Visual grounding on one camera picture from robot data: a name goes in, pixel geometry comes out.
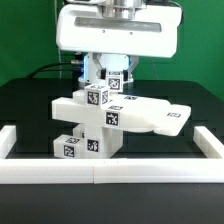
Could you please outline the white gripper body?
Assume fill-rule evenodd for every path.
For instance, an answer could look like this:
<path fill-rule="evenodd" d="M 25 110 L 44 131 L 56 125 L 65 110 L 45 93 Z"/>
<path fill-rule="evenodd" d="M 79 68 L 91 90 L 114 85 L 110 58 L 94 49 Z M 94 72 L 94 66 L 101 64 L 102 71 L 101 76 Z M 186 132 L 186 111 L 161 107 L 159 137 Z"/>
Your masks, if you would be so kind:
<path fill-rule="evenodd" d="M 57 24 L 61 50 L 170 58 L 177 49 L 180 7 L 148 5 L 131 20 L 105 18 L 97 5 L 68 4 Z"/>

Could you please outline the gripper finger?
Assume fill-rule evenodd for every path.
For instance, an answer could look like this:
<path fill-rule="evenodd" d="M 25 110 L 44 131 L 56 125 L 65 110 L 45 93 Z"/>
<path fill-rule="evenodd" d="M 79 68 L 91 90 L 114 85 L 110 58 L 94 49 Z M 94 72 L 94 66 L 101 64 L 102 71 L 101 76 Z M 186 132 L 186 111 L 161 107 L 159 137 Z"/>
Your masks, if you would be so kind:
<path fill-rule="evenodd" d="M 135 67 L 139 63 L 139 57 L 138 56 L 129 56 L 129 66 L 127 69 L 123 70 L 123 81 L 131 81 L 132 79 L 132 72 L 135 69 Z"/>
<path fill-rule="evenodd" d="M 106 79 L 106 69 L 102 67 L 100 59 L 102 54 L 101 53 L 94 53 L 92 55 L 93 61 L 93 74 L 96 79 Z"/>

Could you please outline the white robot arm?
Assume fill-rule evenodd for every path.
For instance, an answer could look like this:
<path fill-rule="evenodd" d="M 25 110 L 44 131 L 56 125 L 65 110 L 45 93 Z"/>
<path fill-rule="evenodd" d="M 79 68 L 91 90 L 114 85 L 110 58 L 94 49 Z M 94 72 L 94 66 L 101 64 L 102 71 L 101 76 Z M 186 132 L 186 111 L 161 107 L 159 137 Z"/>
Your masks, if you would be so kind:
<path fill-rule="evenodd" d="M 67 0 L 56 43 L 85 55 L 81 83 L 131 82 L 141 56 L 176 53 L 182 17 L 182 7 L 171 0 Z"/>

